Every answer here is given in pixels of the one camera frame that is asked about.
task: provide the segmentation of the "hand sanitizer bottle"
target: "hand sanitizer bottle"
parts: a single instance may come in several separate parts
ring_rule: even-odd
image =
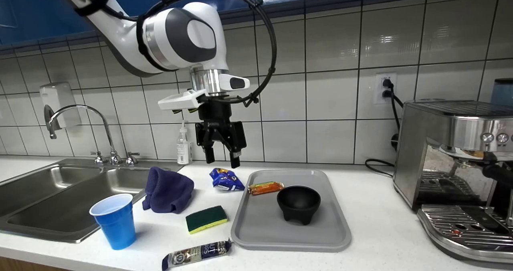
[[[176,140],[176,152],[178,154],[178,164],[187,165],[190,162],[191,145],[189,141],[187,141],[187,128],[185,127],[185,121],[182,121],[180,135],[178,136],[178,140]]]

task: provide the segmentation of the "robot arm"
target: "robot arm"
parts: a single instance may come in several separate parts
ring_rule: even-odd
[[[114,56],[132,74],[148,77],[189,67],[193,88],[160,100],[159,107],[173,111],[197,108],[203,122],[196,123],[196,141],[203,147],[207,163],[215,161],[212,145],[220,141],[230,152],[232,167],[240,165],[246,139],[242,123],[229,120],[230,104],[237,100],[226,93],[249,88],[249,80],[228,72],[224,31],[215,8],[192,2],[135,19],[127,17],[116,0],[69,1],[104,35]]]

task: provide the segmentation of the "orange snack bar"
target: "orange snack bar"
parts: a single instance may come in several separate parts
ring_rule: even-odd
[[[249,194],[256,196],[256,195],[280,191],[283,188],[284,188],[284,185],[282,183],[265,182],[265,183],[250,185],[248,187],[248,190],[249,190]]]

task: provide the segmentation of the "kitchen counter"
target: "kitchen counter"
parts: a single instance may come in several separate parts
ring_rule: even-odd
[[[0,181],[60,159],[0,156]],[[143,211],[142,200],[135,203],[137,240],[126,249],[110,249],[101,231],[79,244],[0,233],[0,257],[77,271],[159,271],[167,253],[228,238],[231,222],[194,235],[187,232],[185,223],[185,216],[215,205],[222,205],[229,220],[234,218],[242,193],[215,190],[208,175],[213,167],[229,168],[229,162],[194,162],[180,171],[195,183],[191,202],[181,214]],[[182,266],[180,271],[489,270],[460,262],[438,250],[414,212],[394,191],[391,178],[370,172],[364,166],[243,162],[235,171],[245,183],[254,171],[277,168],[318,169],[328,175],[352,232],[349,247],[339,253],[307,253],[251,251],[235,246],[229,256]]]

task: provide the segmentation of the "white tile wall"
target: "white tile wall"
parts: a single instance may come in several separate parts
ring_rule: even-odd
[[[513,78],[512,1],[405,0],[273,19],[276,74],[260,103],[232,107],[248,144],[241,160],[393,162],[390,138],[398,130],[390,103],[374,103],[376,75],[397,73],[403,101],[489,101],[495,79]],[[251,21],[227,26],[225,39],[230,72],[251,82],[232,94],[246,96],[267,73],[268,35],[261,21]],[[140,78],[96,39],[70,49],[41,54],[36,46],[0,59],[0,154],[91,156],[98,149],[109,155],[101,119],[85,110],[82,125],[49,138],[39,86],[69,81],[77,103],[106,116],[121,156],[139,151],[142,158],[176,159],[185,119],[193,159],[205,159],[194,134],[198,113],[173,114],[157,105],[191,88],[187,69]],[[219,161],[229,157],[219,142],[214,153]]]

